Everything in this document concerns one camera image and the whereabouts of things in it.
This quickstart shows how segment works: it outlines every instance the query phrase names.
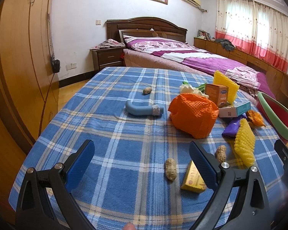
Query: purple object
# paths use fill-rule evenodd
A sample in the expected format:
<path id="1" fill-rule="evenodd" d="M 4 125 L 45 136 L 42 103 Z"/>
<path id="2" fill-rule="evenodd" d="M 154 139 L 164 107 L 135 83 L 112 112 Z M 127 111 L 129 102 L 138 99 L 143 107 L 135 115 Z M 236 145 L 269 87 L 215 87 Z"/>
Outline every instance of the purple object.
<path id="1" fill-rule="evenodd" d="M 239 117 L 233 118 L 228 126 L 225 128 L 225 130 L 222 133 L 223 137 L 236 137 L 238 129 L 240 127 L 240 120 L 243 118 L 247 118 L 245 114 L 240 115 Z"/>

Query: orange box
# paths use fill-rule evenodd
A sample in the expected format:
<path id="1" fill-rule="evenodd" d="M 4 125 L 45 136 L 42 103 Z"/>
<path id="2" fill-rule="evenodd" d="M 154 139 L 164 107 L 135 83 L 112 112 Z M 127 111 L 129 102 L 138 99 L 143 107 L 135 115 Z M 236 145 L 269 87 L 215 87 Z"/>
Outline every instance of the orange box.
<path id="1" fill-rule="evenodd" d="M 217 107 L 221 108 L 227 105 L 228 86 L 217 84 L 206 84 L 205 94 L 214 102 Z"/>

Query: cardboard box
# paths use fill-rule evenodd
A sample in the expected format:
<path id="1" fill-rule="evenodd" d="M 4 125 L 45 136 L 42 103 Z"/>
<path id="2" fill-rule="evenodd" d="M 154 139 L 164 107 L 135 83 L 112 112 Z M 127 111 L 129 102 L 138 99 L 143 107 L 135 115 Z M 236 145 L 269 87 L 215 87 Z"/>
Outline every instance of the cardboard box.
<path id="1" fill-rule="evenodd" d="M 183 179 L 181 189 L 195 193 L 202 193 L 206 190 L 206 188 L 207 186 L 203 178 L 200 176 L 200 172 L 197 170 L 196 166 L 191 160 L 185 173 L 185 178 Z"/>
<path id="2" fill-rule="evenodd" d="M 228 97 L 228 86 L 206 84 L 205 94 L 209 95 L 209 99 L 214 102 L 217 107 L 226 106 Z"/>
<path id="3" fill-rule="evenodd" d="M 219 109 L 219 117 L 238 117 L 251 109 L 251 102 L 235 103 Z"/>

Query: metal screw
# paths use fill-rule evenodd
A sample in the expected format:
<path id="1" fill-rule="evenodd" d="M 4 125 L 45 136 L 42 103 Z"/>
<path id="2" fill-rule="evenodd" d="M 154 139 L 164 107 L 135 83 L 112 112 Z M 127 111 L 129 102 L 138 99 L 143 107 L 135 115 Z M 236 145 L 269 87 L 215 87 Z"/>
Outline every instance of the metal screw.
<path id="1" fill-rule="evenodd" d="M 221 163 L 221 166 L 224 169 L 228 169 L 229 168 L 229 164 L 228 163 Z"/>
<path id="2" fill-rule="evenodd" d="M 258 169 L 257 169 L 257 167 L 255 167 L 255 166 L 252 166 L 252 167 L 251 167 L 251 171 L 253 171 L 253 172 L 257 172 L 257 171 L 258 171 Z"/>
<path id="3" fill-rule="evenodd" d="M 61 164 L 61 163 L 57 163 L 55 166 L 54 166 L 54 168 L 56 169 L 56 170 L 59 170 L 59 169 L 61 169 L 63 167 L 63 164 Z"/>
<path id="4" fill-rule="evenodd" d="M 32 173 L 33 173 L 33 171 L 34 171 L 34 169 L 33 169 L 33 168 L 28 168 L 28 169 L 27 169 L 27 173 L 28 173 L 28 174 L 32 174 Z"/>

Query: wooden dresser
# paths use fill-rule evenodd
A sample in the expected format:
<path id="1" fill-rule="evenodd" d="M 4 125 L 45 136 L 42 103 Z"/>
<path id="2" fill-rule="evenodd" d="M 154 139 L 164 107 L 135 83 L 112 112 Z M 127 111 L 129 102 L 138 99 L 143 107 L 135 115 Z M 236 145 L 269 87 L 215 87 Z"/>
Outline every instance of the wooden dresser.
<path id="1" fill-rule="evenodd" d="M 0 214 L 10 223 L 15 212 L 8 197 L 15 177 L 58 110 L 50 9 L 51 0 L 0 4 Z"/>
<path id="2" fill-rule="evenodd" d="M 214 41 L 194 38 L 194 46 L 200 49 L 205 49 L 210 53 L 215 53 L 238 61 L 258 72 L 266 74 L 266 81 L 277 101 L 288 109 L 288 74 L 278 70 L 269 63 L 238 49 L 235 49 L 234 51 L 227 51 L 220 43 L 216 43 Z"/>
<path id="3" fill-rule="evenodd" d="M 91 50 L 94 70 L 100 71 L 105 67 L 122 67 L 124 61 L 121 58 L 125 47 L 111 47 Z"/>

